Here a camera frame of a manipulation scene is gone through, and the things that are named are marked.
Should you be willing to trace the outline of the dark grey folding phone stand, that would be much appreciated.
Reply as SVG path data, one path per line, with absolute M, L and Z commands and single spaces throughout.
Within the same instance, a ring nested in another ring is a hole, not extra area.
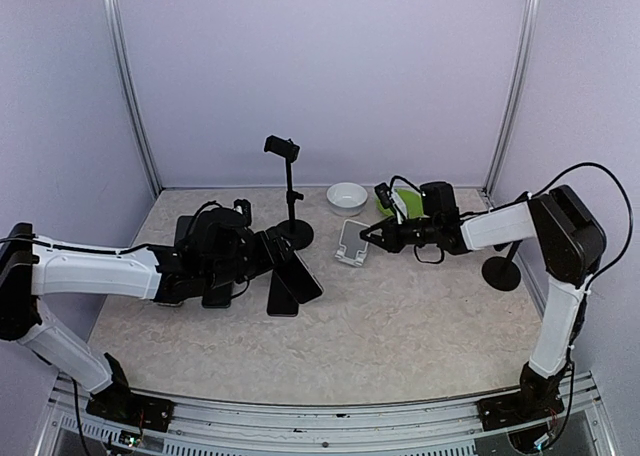
M 183 215 L 177 219 L 174 235 L 174 245 L 177 248 L 185 249 L 192 244 L 195 220 L 196 217 L 193 215 Z

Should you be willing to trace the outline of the phone with clear case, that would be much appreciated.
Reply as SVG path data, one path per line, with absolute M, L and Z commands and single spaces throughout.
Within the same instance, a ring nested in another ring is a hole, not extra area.
M 183 306 L 184 301 L 177 301 L 177 302 L 171 302 L 171 301 L 153 301 L 154 304 L 156 304 L 157 306 L 161 306 L 161 307 L 169 307 L 169 308 L 179 308 L 181 306 Z

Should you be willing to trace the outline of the white desktop phone stand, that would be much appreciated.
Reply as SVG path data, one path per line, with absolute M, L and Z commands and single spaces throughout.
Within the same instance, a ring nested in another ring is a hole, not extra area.
M 364 223 L 347 219 L 344 221 L 335 258 L 352 267 L 362 267 L 368 254 L 369 243 L 363 240 L 360 233 L 368 226 Z

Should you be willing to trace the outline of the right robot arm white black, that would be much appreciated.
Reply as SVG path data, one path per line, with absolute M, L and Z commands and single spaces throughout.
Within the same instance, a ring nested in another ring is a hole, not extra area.
M 453 187 L 444 181 L 420 186 L 423 214 L 407 216 L 401 198 L 386 183 L 375 188 L 391 216 L 362 230 L 360 237 L 389 253 L 407 246 L 436 246 L 441 255 L 464 255 L 488 247 L 501 250 L 532 239 L 539 245 L 548 275 L 541 330 L 524 365 L 511 409 L 523 420 L 535 418 L 551 400 L 544 383 L 563 376 L 586 311 L 588 285 L 606 248 L 600 224 L 567 185 L 539 195 L 523 195 L 495 210 L 465 215 Z

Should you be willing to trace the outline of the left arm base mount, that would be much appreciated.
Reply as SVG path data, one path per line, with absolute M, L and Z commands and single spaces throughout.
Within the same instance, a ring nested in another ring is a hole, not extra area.
M 111 370 L 109 385 L 92 393 L 86 412 L 105 420 L 166 433 L 174 412 L 169 399 L 135 393 L 120 363 L 109 353 L 104 354 Z

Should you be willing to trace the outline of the tall black clamp phone mount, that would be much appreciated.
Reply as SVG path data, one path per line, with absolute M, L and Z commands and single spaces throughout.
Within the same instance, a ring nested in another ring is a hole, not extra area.
M 305 249 L 312 243 L 314 231 L 309 223 L 298 219 L 295 212 L 296 202 L 304 200 L 304 195 L 294 189 L 292 173 L 292 165 L 299 156 L 300 146 L 291 139 L 270 135 L 265 140 L 264 152 L 278 155 L 285 161 L 288 219 L 279 223 L 277 228 L 295 250 Z

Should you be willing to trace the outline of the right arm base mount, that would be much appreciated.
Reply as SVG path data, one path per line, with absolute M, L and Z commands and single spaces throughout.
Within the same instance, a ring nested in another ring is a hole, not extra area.
M 545 378 L 523 366 L 519 389 L 514 393 L 480 399 L 477 403 L 484 431 L 524 424 L 564 411 L 559 385 L 566 370 Z

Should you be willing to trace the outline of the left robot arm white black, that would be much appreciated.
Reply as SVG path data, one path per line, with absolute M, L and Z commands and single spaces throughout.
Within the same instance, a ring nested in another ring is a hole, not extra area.
M 73 246 L 18 223 L 1 245 L 1 338 L 71 376 L 121 421 L 140 410 L 117 360 L 98 354 L 46 307 L 55 293 L 119 295 L 161 305 L 210 300 L 219 287 L 281 267 L 293 246 L 275 228 L 254 232 L 243 204 L 196 213 L 171 246 Z

